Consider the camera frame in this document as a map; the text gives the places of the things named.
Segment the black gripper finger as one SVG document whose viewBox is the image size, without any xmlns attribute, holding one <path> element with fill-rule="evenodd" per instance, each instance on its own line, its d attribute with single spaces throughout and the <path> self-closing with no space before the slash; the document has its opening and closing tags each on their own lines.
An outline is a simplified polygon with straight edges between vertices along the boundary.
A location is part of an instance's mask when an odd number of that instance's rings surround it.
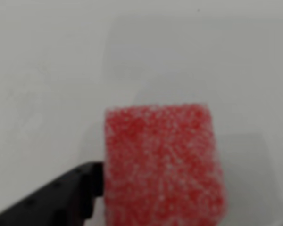
<svg viewBox="0 0 283 226">
<path fill-rule="evenodd" d="M 103 190 L 103 163 L 87 162 L 2 211 L 0 226 L 82 226 Z"/>
</svg>

